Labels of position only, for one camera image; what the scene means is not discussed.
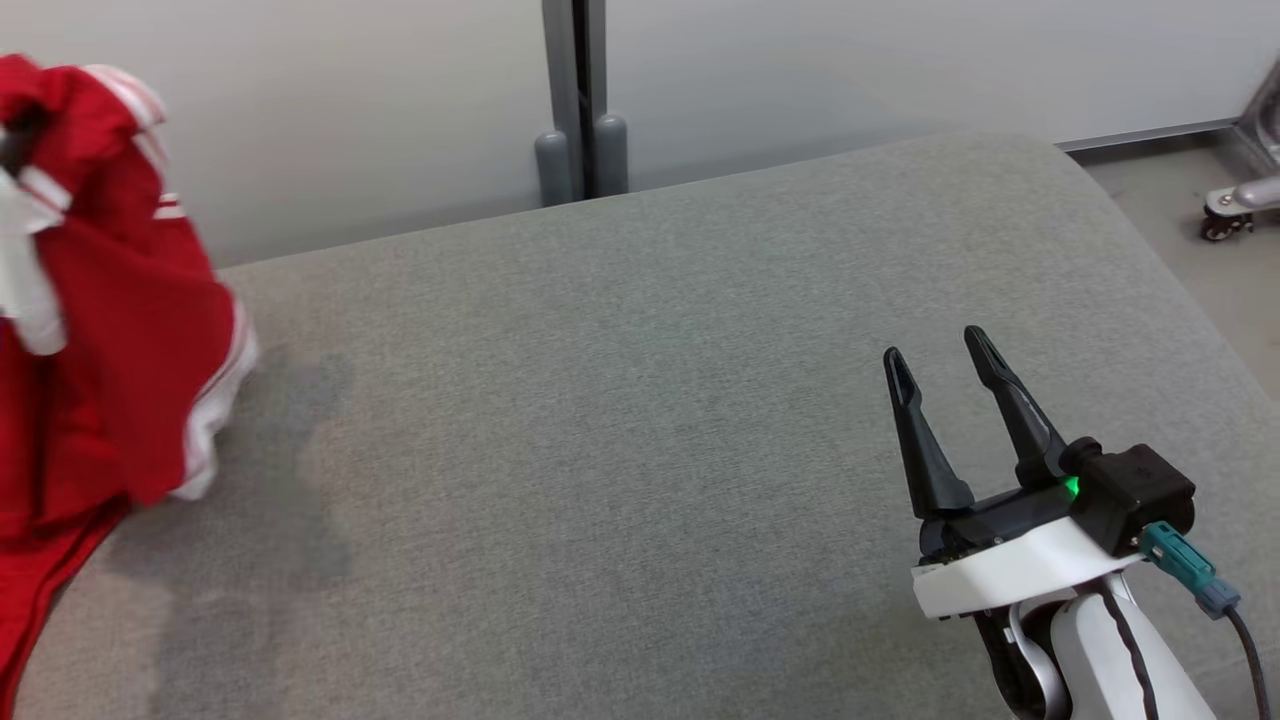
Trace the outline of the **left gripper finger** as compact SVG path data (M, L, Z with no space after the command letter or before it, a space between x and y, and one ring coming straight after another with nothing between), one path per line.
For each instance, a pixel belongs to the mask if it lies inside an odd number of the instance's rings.
M38 137L49 124L49 113L40 105L28 105L10 120L3 122L1 168L19 176L29 163Z

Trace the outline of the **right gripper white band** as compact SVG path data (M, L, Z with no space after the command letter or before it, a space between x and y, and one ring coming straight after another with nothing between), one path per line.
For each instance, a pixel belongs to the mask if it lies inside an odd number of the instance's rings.
M1064 483L1065 441L987 333L968 325L963 337L1007 429L1015 477L1038 491L1010 491L972 506L972 488L955 474L925 419L905 357L896 347L884 351L904 475L922 520L922 561L911 570L920 611L951 618L1006 607L1138 562L1137 552L1112 556L1071 519L1075 488Z

